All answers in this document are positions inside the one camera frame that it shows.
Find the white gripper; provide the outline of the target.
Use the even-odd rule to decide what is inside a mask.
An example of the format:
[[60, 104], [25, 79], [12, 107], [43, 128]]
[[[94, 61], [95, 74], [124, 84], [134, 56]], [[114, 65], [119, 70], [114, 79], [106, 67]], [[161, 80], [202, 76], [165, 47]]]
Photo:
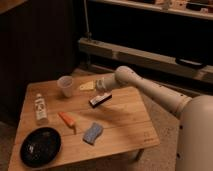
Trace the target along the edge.
[[97, 91], [109, 92], [114, 89], [114, 79], [111, 77], [102, 77], [95, 82]]

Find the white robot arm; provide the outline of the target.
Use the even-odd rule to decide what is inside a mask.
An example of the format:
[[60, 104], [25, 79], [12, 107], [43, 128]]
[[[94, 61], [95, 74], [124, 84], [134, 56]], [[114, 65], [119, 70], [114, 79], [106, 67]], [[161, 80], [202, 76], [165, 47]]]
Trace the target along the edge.
[[213, 96], [191, 98], [145, 79], [127, 66], [98, 79], [96, 90], [133, 86], [180, 119], [175, 171], [213, 171]]

